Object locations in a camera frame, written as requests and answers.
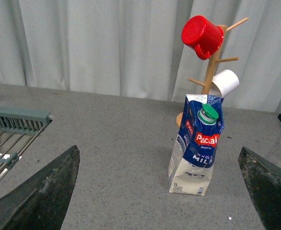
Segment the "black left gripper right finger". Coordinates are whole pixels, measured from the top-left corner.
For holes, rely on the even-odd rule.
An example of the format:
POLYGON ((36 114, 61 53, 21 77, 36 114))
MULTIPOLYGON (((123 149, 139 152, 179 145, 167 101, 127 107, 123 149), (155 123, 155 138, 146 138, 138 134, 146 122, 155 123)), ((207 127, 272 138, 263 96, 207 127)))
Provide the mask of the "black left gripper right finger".
POLYGON ((238 157, 247 190, 267 230, 281 230, 281 168, 243 147, 238 157))

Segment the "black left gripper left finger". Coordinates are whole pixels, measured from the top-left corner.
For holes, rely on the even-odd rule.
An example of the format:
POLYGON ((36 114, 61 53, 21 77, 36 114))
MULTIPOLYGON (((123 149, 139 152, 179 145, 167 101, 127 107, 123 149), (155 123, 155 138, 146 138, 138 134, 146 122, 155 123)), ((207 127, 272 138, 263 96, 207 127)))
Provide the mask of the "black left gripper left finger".
POLYGON ((59 230, 79 171, 80 154, 71 146, 0 198, 0 230, 59 230))

